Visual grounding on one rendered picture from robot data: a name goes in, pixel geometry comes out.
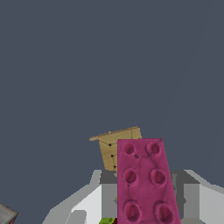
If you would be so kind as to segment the magenta studded toy brick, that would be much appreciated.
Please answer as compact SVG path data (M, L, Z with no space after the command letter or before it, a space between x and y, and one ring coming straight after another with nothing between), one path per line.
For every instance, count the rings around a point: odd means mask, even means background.
M117 141L117 224L181 224L163 140Z

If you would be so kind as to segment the tan wooden block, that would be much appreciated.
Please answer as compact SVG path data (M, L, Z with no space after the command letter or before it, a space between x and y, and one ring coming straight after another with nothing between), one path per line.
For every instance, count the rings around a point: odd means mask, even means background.
M117 140L138 139L142 134L140 128L135 126L127 129L109 131L98 136L91 136L90 141L98 141L101 149L101 156L104 168L108 171L117 170Z

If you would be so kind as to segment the green and red object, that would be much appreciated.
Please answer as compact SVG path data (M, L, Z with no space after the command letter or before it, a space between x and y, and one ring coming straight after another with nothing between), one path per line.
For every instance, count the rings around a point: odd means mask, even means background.
M117 218L101 218L99 224L117 224Z

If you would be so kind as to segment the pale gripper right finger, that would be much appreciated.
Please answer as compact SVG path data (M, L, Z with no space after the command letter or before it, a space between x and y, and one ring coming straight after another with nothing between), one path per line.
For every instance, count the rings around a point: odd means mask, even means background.
M171 171L181 224L224 224L224 188L192 170Z

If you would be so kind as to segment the grey box with red edge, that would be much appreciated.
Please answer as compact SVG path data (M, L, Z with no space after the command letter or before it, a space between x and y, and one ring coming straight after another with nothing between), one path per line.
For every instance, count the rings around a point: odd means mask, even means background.
M0 224L13 224L18 213L0 203Z

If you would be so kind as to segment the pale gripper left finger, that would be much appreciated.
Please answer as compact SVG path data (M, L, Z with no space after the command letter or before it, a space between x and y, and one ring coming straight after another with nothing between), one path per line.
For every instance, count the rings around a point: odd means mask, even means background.
M90 182L52 208L42 224L99 224L117 217L116 171L94 170Z

